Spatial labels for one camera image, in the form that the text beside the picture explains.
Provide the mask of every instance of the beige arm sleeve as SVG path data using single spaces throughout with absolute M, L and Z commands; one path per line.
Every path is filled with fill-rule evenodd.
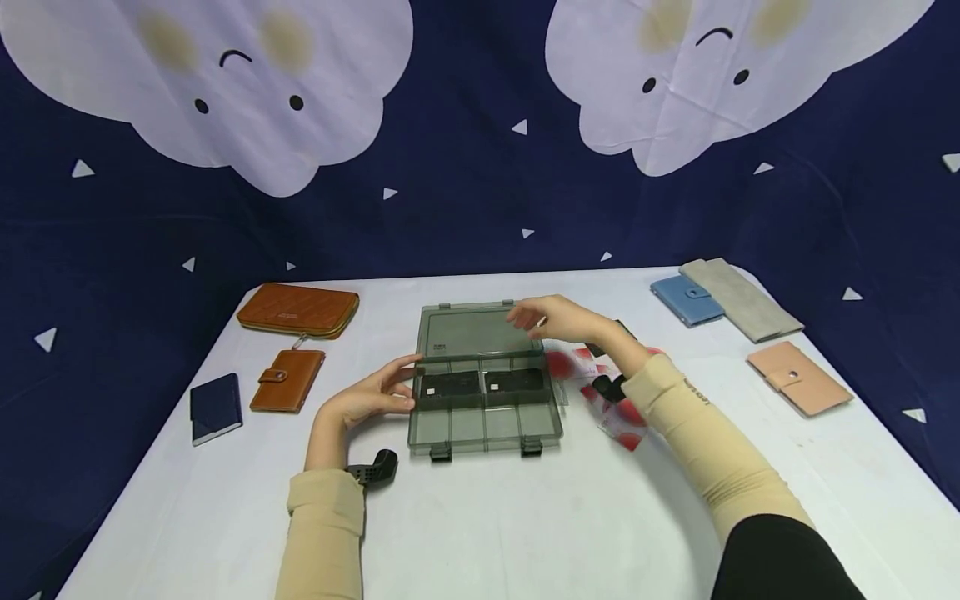
M 713 514 L 720 541 L 753 515 L 783 515 L 813 527 L 780 475 L 720 410 L 663 354 L 623 385 L 623 392 L 659 431 Z
M 343 470 L 308 470 L 290 481 L 287 510 L 276 600 L 360 600 L 363 488 Z

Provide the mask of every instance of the blue card holder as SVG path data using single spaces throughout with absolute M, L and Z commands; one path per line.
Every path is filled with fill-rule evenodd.
M 661 299 L 687 327 L 713 321 L 724 316 L 721 306 L 705 288 L 686 276 L 654 281 L 650 291 Z

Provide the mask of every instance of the black plastic clip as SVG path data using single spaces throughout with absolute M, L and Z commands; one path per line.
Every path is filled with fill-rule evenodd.
M 453 446 L 450 442 L 433 444 L 430 446 L 430 460 L 434 463 L 449 463 L 453 461 Z
M 396 452 L 384 448 L 376 453 L 372 465 L 350 465 L 347 472 L 364 488 L 388 486 L 396 476 Z
M 627 397 L 627 395 L 624 394 L 623 390 L 620 388 L 620 386 L 622 386 L 626 380 L 627 378 L 623 375 L 620 375 L 613 381 L 610 381 L 610 378 L 606 375 L 600 375 L 594 379 L 590 385 L 593 386 L 593 389 L 599 392 L 600 396 L 602 396 L 607 402 L 616 404 L 623 398 Z
M 542 453 L 543 442 L 540 441 L 540 438 L 528 438 L 524 436 L 524 438 L 520 440 L 520 457 L 540 456 Z

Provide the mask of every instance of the black sleeve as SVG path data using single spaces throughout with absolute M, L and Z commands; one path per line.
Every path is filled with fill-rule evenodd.
M 798 520 L 740 521 L 724 549 L 711 600 L 864 600 L 820 534 Z

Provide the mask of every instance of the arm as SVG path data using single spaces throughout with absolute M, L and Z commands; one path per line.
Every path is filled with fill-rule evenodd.
M 650 356 L 623 327 L 560 296 L 523 300 L 508 316 L 531 338 L 601 347 L 629 381 L 623 391 L 670 444 L 703 495 L 722 541 L 752 515 L 813 526 L 800 501 L 753 444 L 690 385 L 665 355 Z
M 721 541 L 753 515 L 789 516 L 813 527 L 796 496 L 763 455 L 720 410 L 694 388 L 663 354 L 649 356 L 624 331 L 607 352 L 629 377 L 623 392 L 659 431 L 703 495 Z
M 347 431 L 372 415 L 407 414 L 413 391 L 399 383 L 417 355 L 398 358 L 328 400 L 313 420 L 303 473 L 290 482 L 290 530 L 276 600 L 360 600 L 363 489 L 344 471 Z

